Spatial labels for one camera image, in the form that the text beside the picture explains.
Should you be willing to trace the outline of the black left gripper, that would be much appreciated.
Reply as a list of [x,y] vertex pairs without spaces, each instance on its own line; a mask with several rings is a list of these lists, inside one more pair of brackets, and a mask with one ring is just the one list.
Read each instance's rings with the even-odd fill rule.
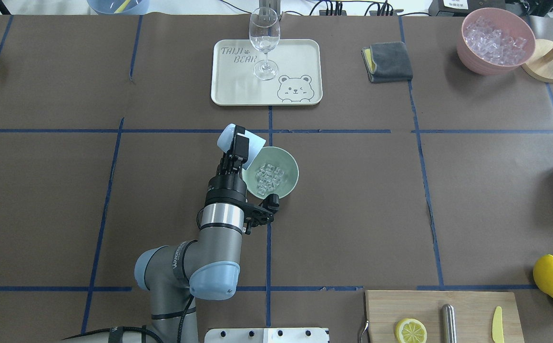
[[247,202],[247,186],[240,171],[248,161],[249,139],[246,129],[236,125],[231,143],[231,154],[224,152],[217,167],[217,174],[209,180],[204,206],[213,203]]

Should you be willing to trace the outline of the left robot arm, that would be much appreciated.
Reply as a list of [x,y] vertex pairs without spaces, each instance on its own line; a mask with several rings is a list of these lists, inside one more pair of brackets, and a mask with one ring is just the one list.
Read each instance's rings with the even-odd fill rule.
[[233,129],[216,175],[197,215],[196,240],[144,252],[137,260],[138,285],[151,296],[152,323],[116,326],[79,334],[68,343],[197,342],[194,301],[226,300],[236,292],[243,234],[253,225],[256,206],[246,199],[240,177],[251,140],[242,126]]

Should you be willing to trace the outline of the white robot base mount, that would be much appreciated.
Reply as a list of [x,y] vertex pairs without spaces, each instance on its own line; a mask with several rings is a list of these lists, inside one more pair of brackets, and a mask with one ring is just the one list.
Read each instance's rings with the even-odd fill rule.
[[205,343],[328,343],[329,330],[320,327],[214,328]]

